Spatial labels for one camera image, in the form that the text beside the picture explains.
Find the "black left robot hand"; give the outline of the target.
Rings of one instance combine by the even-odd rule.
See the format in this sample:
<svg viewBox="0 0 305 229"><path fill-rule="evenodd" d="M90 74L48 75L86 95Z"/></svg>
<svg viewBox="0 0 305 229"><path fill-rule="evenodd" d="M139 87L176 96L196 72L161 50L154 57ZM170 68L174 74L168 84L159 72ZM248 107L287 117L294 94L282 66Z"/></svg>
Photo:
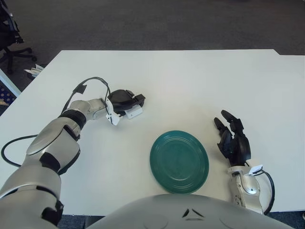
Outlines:
<svg viewBox="0 0 305 229"><path fill-rule="evenodd" d="M145 97L142 94L134 95L132 91L119 89L108 96L113 105L113 110L119 117L126 115L127 110L136 105L143 107Z"/></svg>

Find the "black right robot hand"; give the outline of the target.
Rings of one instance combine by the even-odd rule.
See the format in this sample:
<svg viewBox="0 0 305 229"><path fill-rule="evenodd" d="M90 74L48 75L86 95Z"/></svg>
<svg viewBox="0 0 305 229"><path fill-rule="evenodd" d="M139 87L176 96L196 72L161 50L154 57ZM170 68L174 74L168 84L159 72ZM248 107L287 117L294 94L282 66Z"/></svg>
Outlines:
<svg viewBox="0 0 305 229"><path fill-rule="evenodd" d="M222 110L221 115L229 123L229 127L217 117L214 118L214 124L220 135L217 146L232 167L244 166L245 162L251 158L251 149L248 138L243 133L243 124L239 118L226 110Z"/></svg>

